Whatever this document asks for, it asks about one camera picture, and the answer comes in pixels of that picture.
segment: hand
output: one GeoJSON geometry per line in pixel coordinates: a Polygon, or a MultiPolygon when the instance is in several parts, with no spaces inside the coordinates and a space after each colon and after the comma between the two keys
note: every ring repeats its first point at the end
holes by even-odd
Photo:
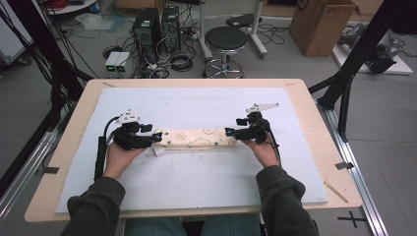
{"type": "Polygon", "coordinates": [[[279,165],[279,161],[276,158],[275,150],[273,149],[269,138],[267,138],[260,145],[253,141],[242,141],[242,143],[254,152],[255,157],[264,168],[267,168],[272,165],[279,165]]]}
{"type": "Polygon", "coordinates": [[[136,156],[144,152],[145,148],[124,150],[115,143],[107,149],[106,165],[102,176],[119,179],[136,156]]]}

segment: dark green sleeve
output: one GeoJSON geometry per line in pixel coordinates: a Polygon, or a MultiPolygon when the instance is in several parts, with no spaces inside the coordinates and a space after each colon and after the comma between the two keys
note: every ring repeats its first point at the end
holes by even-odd
{"type": "Polygon", "coordinates": [[[68,200],[71,221],[61,235],[114,235],[125,193],[116,180],[97,179],[81,196],[68,200]]]}
{"type": "Polygon", "coordinates": [[[318,235],[309,213],[301,205],[306,192],[302,183],[276,165],[258,173],[257,182],[269,236],[318,235]]]}

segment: desktop computer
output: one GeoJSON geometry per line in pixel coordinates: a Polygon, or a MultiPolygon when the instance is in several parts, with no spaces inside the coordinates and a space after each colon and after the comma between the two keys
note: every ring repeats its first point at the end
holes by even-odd
{"type": "Polygon", "coordinates": [[[163,38],[165,38],[165,52],[174,52],[181,49],[179,13],[177,6],[163,8],[161,24],[163,38]]]}
{"type": "Polygon", "coordinates": [[[162,43],[159,43],[162,40],[162,31],[158,10],[141,8],[132,26],[132,32],[141,58],[146,57],[150,63],[156,63],[162,50],[162,43]]]}

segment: wooden board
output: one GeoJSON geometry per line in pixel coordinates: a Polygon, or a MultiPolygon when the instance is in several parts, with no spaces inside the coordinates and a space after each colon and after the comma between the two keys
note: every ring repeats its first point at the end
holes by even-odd
{"type": "MultiPolygon", "coordinates": [[[[305,84],[296,79],[246,79],[246,80],[94,80],[88,83],[61,141],[50,161],[50,166],[60,168],[56,175],[45,175],[33,196],[25,215],[26,221],[68,220],[68,213],[56,213],[64,188],[66,175],[80,145],[89,118],[95,110],[104,88],[285,88],[306,137],[310,151],[325,185],[328,203],[305,208],[358,207],[361,197],[347,170],[337,170],[335,164],[342,161],[328,133],[315,103],[305,84]]],[[[173,215],[207,215],[222,213],[259,212],[258,207],[194,208],[188,210],[149,210],[123,212],[121,217],[157,217],[173,215]]]]}

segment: stool base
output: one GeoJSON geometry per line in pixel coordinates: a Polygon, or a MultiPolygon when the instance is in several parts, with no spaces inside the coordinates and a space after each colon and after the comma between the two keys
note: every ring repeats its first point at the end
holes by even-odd
{"type": "Polygon", "coordinates": [[[242,67],[235,61],[222,59],[213,59],[206,64],[203,76],[209,79],[226,78],[226,79],[243,79],[244,74],[242,67]]]}

